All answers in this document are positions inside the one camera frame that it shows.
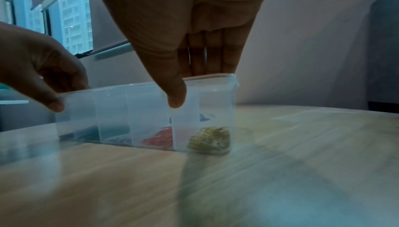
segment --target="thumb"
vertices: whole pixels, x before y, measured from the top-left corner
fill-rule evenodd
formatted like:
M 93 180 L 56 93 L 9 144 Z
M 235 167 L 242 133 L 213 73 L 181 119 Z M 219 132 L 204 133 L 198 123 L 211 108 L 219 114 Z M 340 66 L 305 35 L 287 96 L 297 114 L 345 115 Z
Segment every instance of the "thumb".
M 146 52 L 136 50 L 145 69 L 158 86 L 165 91 L 169 106 L 179 108 L 186 99 L 186 84 L 180 74 L 177 51 Z
M 9 77 L 9 82 L 5 82 L 8 86 L 26 95 L 54 112 L 61 112 L 64 110 L 64 103 L 58 97 L 56 92 L 50 88 L 34 71 L 25 72 Z

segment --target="plastic compartment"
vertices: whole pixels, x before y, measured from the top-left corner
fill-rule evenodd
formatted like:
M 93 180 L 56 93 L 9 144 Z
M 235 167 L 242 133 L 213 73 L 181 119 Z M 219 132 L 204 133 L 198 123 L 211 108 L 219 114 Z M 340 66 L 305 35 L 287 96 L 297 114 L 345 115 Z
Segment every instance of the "plastic compartment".
M 233 146 L 235 75 L 185 79 L 184 105 L 171 109 L 154 83 L 63 94 L 56 114 L 60 140 L 223 154 Z

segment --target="wooden table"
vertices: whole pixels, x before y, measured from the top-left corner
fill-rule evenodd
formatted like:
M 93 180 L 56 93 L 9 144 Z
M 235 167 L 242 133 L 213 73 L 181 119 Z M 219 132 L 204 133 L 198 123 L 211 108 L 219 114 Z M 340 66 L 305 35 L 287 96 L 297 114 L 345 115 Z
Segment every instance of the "wooden table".
M 242 106 L 237 123 L 224 156 L 0 133 L 0 226 L 399 226 L 399 115 Z

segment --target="pill organizer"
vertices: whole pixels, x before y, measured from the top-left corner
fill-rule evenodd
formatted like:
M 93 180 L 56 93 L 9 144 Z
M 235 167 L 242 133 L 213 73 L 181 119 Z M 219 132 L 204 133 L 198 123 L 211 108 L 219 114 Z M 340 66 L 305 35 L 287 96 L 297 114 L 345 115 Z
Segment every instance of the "pill organizer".
M 234 144 L 233 74 L 185 78 L 187 97 L 168 106 L 155 82 L 62 94 L 65 110 L 56 114 L 60 140 L 224 154 Z

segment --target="red item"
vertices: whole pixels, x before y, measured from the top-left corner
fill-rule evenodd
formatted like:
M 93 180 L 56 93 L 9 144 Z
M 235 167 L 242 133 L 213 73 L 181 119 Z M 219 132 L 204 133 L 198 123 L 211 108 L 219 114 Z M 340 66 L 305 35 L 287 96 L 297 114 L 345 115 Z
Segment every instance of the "red item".
M 173 149 L 172 127 L 164 127 L 152 138 L 146 138 L 141 145 L 156 146 L 161 149 Z

